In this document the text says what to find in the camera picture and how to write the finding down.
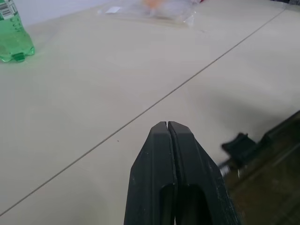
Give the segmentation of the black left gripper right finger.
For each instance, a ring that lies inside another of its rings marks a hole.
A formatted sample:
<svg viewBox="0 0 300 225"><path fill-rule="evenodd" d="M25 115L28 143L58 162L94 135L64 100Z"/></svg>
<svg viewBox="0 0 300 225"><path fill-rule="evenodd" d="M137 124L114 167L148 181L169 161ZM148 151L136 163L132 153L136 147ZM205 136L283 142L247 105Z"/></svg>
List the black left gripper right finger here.
<svg viewBox="0 0 300 225"><path fill-rule="evenodd" d="M178 179L176 225L241 225L219 167L191 130L175 121L168 130Z"/></svg>

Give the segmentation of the clear plastic bag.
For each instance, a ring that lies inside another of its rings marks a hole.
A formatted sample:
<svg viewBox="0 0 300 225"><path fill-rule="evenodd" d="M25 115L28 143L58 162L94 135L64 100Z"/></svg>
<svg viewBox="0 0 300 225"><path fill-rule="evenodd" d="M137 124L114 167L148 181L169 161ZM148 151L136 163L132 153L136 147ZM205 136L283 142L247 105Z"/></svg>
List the clear plastic bag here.
<svg viewBox="0 0 300 225"><path fill-rule="evenodd" d="M111 0L97 13L121 20L190 27L195 7L194 0Z"/></svg>

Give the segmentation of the green plastic soda bottle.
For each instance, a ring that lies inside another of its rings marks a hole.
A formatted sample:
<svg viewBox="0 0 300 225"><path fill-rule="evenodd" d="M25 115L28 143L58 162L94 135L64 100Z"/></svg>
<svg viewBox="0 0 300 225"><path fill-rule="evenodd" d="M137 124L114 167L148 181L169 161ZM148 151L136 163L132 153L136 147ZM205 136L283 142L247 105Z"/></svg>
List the green plastic soda bottle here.
<svg viewBox="0 0 300 225"><path fill-rule="evenodd" d="M0 0L0 60L23 62L27 56L34 54L34 44L14 1Z"/></svg>

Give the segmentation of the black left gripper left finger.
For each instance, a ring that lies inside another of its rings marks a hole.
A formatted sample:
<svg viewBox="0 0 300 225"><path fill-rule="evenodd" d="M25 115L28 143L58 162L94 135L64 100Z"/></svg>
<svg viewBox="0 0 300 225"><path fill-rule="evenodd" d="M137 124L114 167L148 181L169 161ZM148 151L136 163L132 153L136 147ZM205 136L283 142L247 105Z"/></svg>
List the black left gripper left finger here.
<svg viewBox="0 0 300 225"><path fill-rule="evenodd" d="M124 225L173 225L177 177L166 122L150 129L129 176Z"/></svg>

